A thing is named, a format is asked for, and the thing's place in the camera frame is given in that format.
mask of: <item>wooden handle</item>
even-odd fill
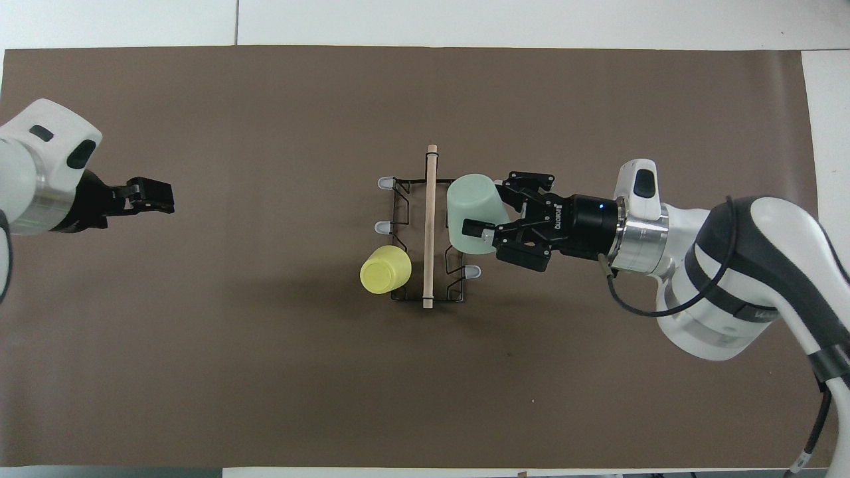
[[[422,276],[422,307],[434,307],[434,216],[437,208],[437,145],[425,155],[425,271]]]

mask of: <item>black button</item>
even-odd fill
[[[655,196],[655,174],[648,169],[639,169],[635,176],[634,192],[640,197]]]
[[[53,139],[53,133],[50,132],[49,129],[44,126],[37,124],[30,128],[30,133],[35,134],[41,141],[47,143],[51,139]]]
[[[74,151],[68,156],[68,168],[83,169],[86,167],[88,159],[92,156],[94,148],[98,147],[94,141],[85,139]]]

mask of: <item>yellow cup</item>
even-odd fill
[[[379,247],[360,267],[360,283],[371,293],[395,290],[410,278],[411,258],[396,246]]]

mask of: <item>black wire rack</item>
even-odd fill
[[[411,187],[413,185],[423,185],[427,181],[425,179],[399,179],[393,177],[393,218],[389,221],[389,233],[388,235],[392,238],[392,245],[403,249],[407,252],[407,245],[399,238],[398,228],[399,226],[409,225],[411,218],[411,201],[407,197],[411,194]],[[441,185],[450,185],[454,182],[453,179],[437,179],[437,184]],[[400,204],[403,203],[403,209],[405,211],[404,219],[400,219],[398,217]],[[445,216],[445,228],[449,228],[449,215],[446,213]],[[450,257],[456,255],[460,264],[451,268],[450,266]],[[445,296],[443,298],[434,298],[435,302],[463,302],[463,283],[467,280],[466,277],[466,258],[465,254],[455,249],[453,246],[449,246],[443,252],[443,260],[445,263],[445,274],[447,276],[456,276],[455,280],[450,283],[445,288]],[[389,297],[392,300],[397,301],[413,301],[413,300],[422,300],[421,297],[412,298],[409,297],[407,292],[407,286],[401,286],[392,292],[390,292]]]

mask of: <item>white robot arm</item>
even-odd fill
[[[104,229],[108,216],[174,212],[171,186],[133,178],[109,187],[86,169],[103,136],[71,110],[37,100],[0,126],[0,301],[12,267],[10,234]]]
[[[783,318],[838,410],[827,476],[850,476],[850,279],[812,216],[775,197],[728,199],[711,211],[674,208],[660,201],[648,159],[620,169],[614,200],[561,197],[549,192],[552,184],[550,174],[511,172],[496,188],[523,217],[494,225],[469,216],[462,234],[481,237],[498,259],[532,270],[544,271],[553,250],[599,260],[618,303],[658,317],[674,344],[707,360],[736,356]],[[657,280],[657,311],[620,300],[618,270]],[[828,404],[829,394],[824,398]]]

